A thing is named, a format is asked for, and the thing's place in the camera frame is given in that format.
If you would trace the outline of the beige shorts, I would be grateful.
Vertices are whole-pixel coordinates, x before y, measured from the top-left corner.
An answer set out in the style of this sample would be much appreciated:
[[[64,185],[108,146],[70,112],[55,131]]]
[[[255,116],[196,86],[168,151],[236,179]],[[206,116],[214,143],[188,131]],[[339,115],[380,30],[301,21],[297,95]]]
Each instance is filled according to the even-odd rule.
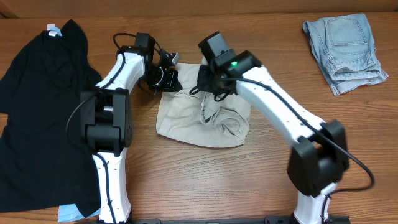
[[[221,102],[204,91],[190,95],[189,91],[197,85],[200,68],[200,64],[177,64],[182,90],[163,92],[156,121],[157,134],[203,147],[244,144],[251,105],[238,95],[229,95]]]

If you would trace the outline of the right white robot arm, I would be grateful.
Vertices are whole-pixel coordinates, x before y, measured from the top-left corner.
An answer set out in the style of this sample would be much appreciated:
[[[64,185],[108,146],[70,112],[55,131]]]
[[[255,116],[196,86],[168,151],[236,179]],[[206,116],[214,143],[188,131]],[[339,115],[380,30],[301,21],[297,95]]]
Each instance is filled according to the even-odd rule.
[[[289,96],[267,68],[249,51],[201,47],[208,73],[199,89],[216,95],[235,93],[256,107],[290,147],[287,174],[298,190],[297,206],[288,216],[268,216],[264,223],[349,223],[328,207],[337,183],[349,167],[345,129],[341,123],[311,114]]]

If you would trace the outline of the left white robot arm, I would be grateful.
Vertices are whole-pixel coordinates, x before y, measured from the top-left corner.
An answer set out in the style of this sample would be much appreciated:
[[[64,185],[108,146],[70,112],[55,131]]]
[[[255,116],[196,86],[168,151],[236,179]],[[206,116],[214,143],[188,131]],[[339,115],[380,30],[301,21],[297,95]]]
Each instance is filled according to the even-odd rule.
[[[130,223],[131,204],[126,187],[126,154],[133,140],[130,93],[137,82],[146,81],[158,91],[179,91],[177,53],[148,47],[122,46],[108,75],[92,93],[82,94],[81,138],[93,152],[98,173],[100,213],[98,223]]]

